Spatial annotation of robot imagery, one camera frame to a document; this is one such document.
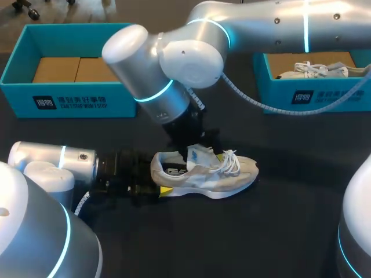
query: shoe tongue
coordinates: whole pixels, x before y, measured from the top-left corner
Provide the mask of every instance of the shoe tongue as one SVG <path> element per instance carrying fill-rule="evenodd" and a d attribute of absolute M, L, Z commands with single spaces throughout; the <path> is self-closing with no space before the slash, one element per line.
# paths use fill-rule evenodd
<path fill-rule="evenodd" d="M 212 149 L 207 149 L 201 145 L 188 147 L 187 170 L 191 171 L 196 165 L 203 167 L 213 167 L 219 165 L 220 161 Z"/>
<path fill-rule="evenodd" d="M 334 77 L 339 77 L 339 76 L 348 77 L 348 74 L 349 74 L 347 66 L 344 65 L 341 62 L 328 65 L 327 69 L 329 71 L 327 73 L 328 77 L 331 77 L 331 76 L 334 76 Z"/>

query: cable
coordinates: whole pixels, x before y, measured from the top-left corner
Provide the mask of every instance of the cable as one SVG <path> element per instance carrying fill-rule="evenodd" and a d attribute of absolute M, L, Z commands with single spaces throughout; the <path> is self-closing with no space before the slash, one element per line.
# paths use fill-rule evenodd
<path fill-rule="evenodd" d="M 202 111 L 205 109 L 205 105 L 202 103 L 202 101 L 198 98 L 198 96 L 195 94 L 195 92 L 192 90 L 191 87 L 185 86 L 185 89 L 187 90 L 188 94 L 190 94 L 191 98 L 196 102 L 198 108 Z"/>
<path fill-rule="evenodd" d="M 359 90 L 359 88 L 361 88 L 369 79 L 371 79 L 371 70 L 365 75 L 365 77 L 363 77 L 361 79 L 361 81 L 359 81 L 352 89 L 350 89 L 348 91 L 348 93 L 346 93 L 344 96 L 340 97 L 338 100 L 334 101 L 333 103 L 331 103 L 331 104 L 329 104 L 329 105 L 327 105 L 325 107 L 322 107 L 322 108 L 319 108 L 319 109 L 315 109 L 315 110 L 309 110 L 309 111 L 290 111 L 290 110 L 284 110 L 284 109 L 274 108 L 272 106 L 262 104 L 262 103 L 260 103 L 260 102 L 258 102 L 256 100 L 252 99 L 251 97 L 248 97 L 243 92 L 241 92 L 229 80 L 229 78 L 224 73 L 222 73 L 221 77 L 227 82 L 227 84 L 232 88 L 232 90 L 234 92 L 236 92 L 244 100 L 250 102 L 251 104 L 253 104 L 255 106 L 258 106 L 258 107 L 260 107 L 262 109 L 265 109 L 265 110 L 268 110 L 268 111 L 271 111 L 271 112 L 277 113 L 277 114 L 284 114 L 284 115 L 291 115 L 291 116 L 308 116 L 308 115 L 315 115 L 315 114 L 320 114 L 320 113 L 326 112 L 328 110 L 331 110 L 331 109 L 337 107 L 341 103 L 345 102 L 355 92 L 357 92 Z"/>
<path fill-rule="evenodd" d="M 90 198 L 90 193 L 89 191 L 87 191 L 85 193 L 85 195 L 82 197 L 82 199 L 80 200 L 79 204 L 77 205 L 76 209 L 75 209 L 75 215 L 76 216 L 79 216 L 79 213 L 81 211 L 81 208 L 83 206 L 83 204 Z"/>

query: sneaker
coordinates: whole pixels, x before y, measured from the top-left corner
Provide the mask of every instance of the sneaker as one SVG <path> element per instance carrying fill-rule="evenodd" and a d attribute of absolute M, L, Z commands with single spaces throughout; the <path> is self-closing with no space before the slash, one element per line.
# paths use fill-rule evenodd
<path fill-rule="evenodd" d="M 311 65 L 310 62 L 296 63 L 294 71 L 285 72 L 277 79 L 290 78 L 347 78 L 364 77 L 370 70 L 370 65 L 366 68 L 351 68 L 339 62 L 325 65 Z"/>
<path fill-rule="evenodd" d="M 187 162 L 179 152 L 158 152 L 151 162 L 151 176 L 157 185 L 173 188 L 167 196 L 200 193 L 212 199 L 232 196 L 256 179 L 259 170 L 254 160 L 232 150 L 220 157 L 201 145 L 188 147 Z"/>

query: chair wheel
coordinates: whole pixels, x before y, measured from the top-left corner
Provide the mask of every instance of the chair wheel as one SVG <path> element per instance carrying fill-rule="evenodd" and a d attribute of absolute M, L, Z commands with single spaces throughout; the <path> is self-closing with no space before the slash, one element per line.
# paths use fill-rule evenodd
<path fill-rule="evenodd" d="M 13 6 L 13 8 L 15 8 L 16 11 L 22 10 L 22 7 L 23 7 L 23 5 L 21 3 L 18 3 L 18 2 L 12 3 L 12 6 Z"/>
<path fill-rule="evenodd" d="M 39 17 L 40 17 L 40 14 L 37 12 L 37 10 L 34 10 L 34 9 L 31 9 L 31 8 L 28 8 L 28 16 L 29 16 L 32 20 L 38 20 Z"/>

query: blue shoebox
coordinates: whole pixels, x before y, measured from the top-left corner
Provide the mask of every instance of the blue shoebox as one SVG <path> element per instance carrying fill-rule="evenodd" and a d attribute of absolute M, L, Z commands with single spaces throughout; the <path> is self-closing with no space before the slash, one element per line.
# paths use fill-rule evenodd
<path fill-rule="evenodd" d="M 357 68 L 371 64 L 371 50 L 350 51 Z M 268 55 L 253 55 L 254 73 L 263 104 L 291 111 L 322 108 L 346 94 L 362 78 L 275 79 Z M 371 111 L 371 81 L 329 112 Z"/>
<path fill-rule="evenodd" d="M 33 83 L 42 57 L 101 57 L 105 42 L 129 24 L 27 25 L 0 79 L 18 118 L 134 117 L 120 82 Z"/>

